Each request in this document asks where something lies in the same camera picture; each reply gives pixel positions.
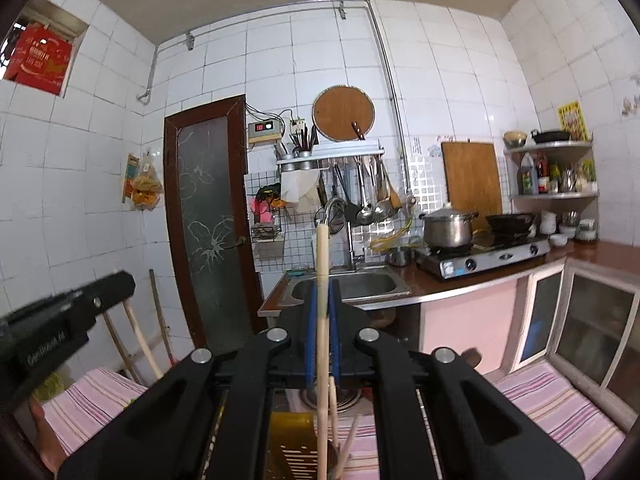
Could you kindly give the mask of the person's left hand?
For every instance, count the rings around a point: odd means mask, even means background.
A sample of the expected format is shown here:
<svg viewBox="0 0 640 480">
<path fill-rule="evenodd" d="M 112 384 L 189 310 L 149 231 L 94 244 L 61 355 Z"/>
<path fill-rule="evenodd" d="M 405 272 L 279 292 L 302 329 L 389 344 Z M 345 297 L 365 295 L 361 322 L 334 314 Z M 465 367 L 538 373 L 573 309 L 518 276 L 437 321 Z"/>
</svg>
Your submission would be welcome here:
<svg viewBox="0 0 640 480">
<path fill-rule="evenodd" d="M 54 430 L 47 422 L 46 415 L 38 401 L 35 398 L 30 398 L 28 406 L 36 426 L 36 448 L 40 458 L 52 474 L 56 476 L 62 463 L 66 461 L 67 455 Z"/>
</svg>

